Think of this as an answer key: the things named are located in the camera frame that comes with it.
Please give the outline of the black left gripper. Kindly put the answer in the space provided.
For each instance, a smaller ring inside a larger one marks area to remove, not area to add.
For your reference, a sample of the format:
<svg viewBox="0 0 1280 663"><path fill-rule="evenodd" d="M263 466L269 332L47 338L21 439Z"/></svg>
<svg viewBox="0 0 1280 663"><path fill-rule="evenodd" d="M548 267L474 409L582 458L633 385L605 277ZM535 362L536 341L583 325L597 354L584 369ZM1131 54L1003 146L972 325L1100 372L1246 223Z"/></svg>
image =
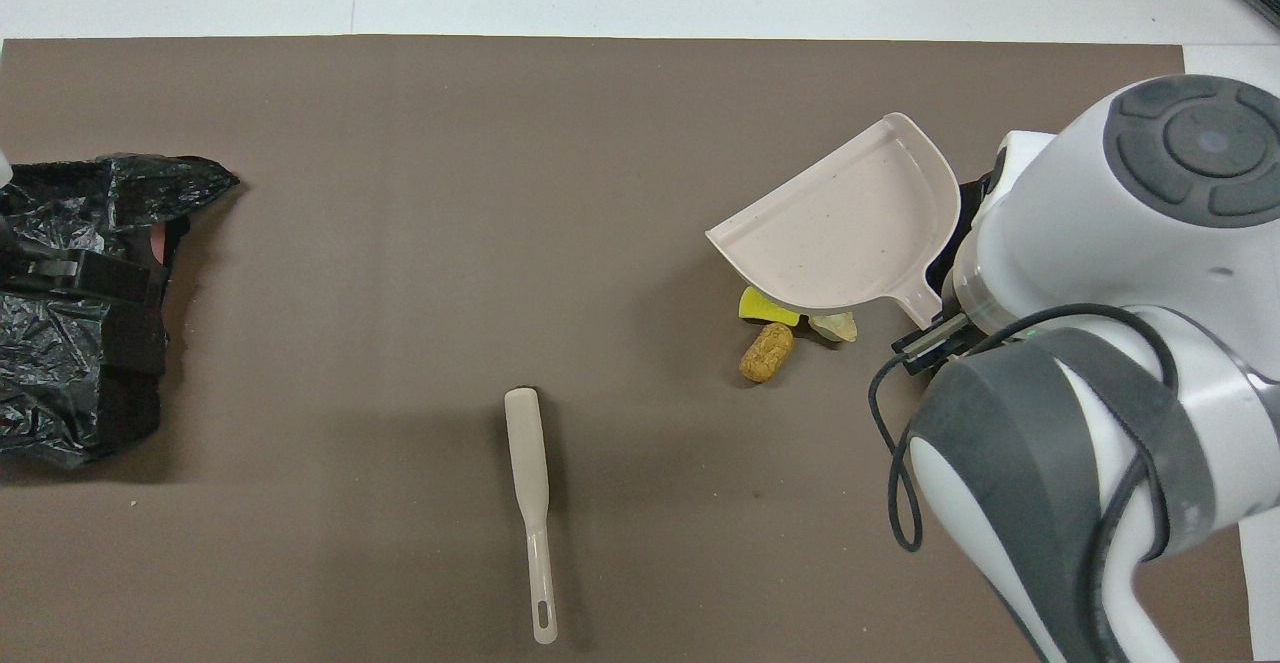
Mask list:
<svg viewBox="0 0 1280 663"><path fill-rule="evenodd" d="M45 293L61 288L90 300L113 300L133 306L155 306L163 298L166 270L104 253L76 253L74 259L49 257L28 250L0 250L0 291Z"/></svg>

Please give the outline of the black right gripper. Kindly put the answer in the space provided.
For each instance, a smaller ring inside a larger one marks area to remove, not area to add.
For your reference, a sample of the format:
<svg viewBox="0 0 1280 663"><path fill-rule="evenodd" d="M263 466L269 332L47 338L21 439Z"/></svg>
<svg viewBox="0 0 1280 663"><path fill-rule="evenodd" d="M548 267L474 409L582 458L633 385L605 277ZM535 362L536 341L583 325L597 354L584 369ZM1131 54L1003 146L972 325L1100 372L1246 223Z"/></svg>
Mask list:
<svg viewBox="0 0 1280 663"><path fill-rule="evenodd" d="M908 375L918 376L940 367L957 349L957 344L978 344L986 339L987 332L957 308L946 320L895 340L891 348L901 358Z"/></svg>

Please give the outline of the beige plastic dustpan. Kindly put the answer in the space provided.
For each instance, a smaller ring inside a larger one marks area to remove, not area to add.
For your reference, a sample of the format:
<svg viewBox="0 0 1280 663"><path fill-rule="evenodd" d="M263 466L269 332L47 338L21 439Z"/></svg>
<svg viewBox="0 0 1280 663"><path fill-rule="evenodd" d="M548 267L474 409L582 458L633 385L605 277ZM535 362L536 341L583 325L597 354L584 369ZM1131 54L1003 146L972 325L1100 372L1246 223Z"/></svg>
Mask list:
<svg viewBox="0 0 1280 663"><path fill-rule="evenodd" d="M910 116L887 113L707 239L777 306L826 316L887 298L928 329L942 300L925 273L960 212L943 154Z"/></svg>

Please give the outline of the brown bread roll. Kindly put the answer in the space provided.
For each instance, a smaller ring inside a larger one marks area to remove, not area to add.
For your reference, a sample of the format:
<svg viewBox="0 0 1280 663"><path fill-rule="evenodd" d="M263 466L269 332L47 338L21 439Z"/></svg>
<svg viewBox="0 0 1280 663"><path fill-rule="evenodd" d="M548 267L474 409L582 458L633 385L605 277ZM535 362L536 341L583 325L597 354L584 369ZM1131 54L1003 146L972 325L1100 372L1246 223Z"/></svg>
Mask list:
<svg viewBox="0 0 1280 663"><path fill-rule="evenodd" d="M763 326L745 349L739 362L739 372L755 384L771 381L788 361L794 349L794 332L781 323Z"/></svg>

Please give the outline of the yellow sponge piece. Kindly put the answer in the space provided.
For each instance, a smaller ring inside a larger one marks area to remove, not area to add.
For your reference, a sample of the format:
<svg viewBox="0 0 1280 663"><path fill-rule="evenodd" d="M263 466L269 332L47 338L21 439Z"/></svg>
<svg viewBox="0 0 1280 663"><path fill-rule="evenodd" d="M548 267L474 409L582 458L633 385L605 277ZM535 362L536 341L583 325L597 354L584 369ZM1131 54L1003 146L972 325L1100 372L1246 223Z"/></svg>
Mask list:
<svg viewBox="0 0 1280 663"><path fill-rule="evenodd" d="M751 288L751 285L748 285L739 298L737 316L748 323L782 324L792 326L792 329L794 326L799 326L801 321L799 312L776 305L773 300L768 300L760 291Z"/></svg>

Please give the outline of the beige hand brush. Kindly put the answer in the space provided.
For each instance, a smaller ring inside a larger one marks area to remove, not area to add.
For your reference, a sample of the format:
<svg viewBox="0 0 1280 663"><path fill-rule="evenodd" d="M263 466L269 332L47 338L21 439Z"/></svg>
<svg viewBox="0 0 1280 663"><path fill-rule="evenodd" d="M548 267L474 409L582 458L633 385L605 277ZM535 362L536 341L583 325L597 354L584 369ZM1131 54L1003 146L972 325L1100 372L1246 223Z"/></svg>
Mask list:
<svg viewBox="0 0 1280 663"><path fill-rule="evenodd" d="M558 639L548 513L550 485L538 390L516 388L504 394L506 429L515 497L524 522L534 640Z"/></svg>

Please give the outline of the crumpled black bag bin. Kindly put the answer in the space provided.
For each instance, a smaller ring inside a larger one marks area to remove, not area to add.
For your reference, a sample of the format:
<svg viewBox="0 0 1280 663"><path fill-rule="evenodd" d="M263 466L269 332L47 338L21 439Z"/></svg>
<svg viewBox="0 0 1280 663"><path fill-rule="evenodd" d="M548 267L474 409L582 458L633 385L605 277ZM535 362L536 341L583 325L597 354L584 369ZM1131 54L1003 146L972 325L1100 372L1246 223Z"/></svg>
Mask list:
<svg viewBox="0 0 1280 663"><path fill-rule="evenodd" d="M172 229L172 273L193 215L241 183L220 163L180 157L191 163L193 179L188 218ZM0 315L0 457L72 470L152 434L166 370L163 305L152 314L38 308Z"/></svg>

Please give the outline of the brown table mat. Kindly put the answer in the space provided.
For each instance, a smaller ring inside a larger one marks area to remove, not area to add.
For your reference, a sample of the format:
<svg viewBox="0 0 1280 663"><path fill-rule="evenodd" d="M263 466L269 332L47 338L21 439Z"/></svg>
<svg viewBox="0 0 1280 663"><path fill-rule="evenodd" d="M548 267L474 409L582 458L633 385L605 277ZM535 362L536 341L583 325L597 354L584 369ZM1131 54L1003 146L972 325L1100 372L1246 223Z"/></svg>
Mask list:
<svg viewBox="0 0 1280 663"><path fill-rule="evenodd" d="M867 384L774 381L705 230L886 113L959 177L1171 45L9 40L17 163L196 154L164 420L0 462L0 663L1033 663L933 521L884 515ZM538 390L558 639L532 636L504 394Z"/></svg>

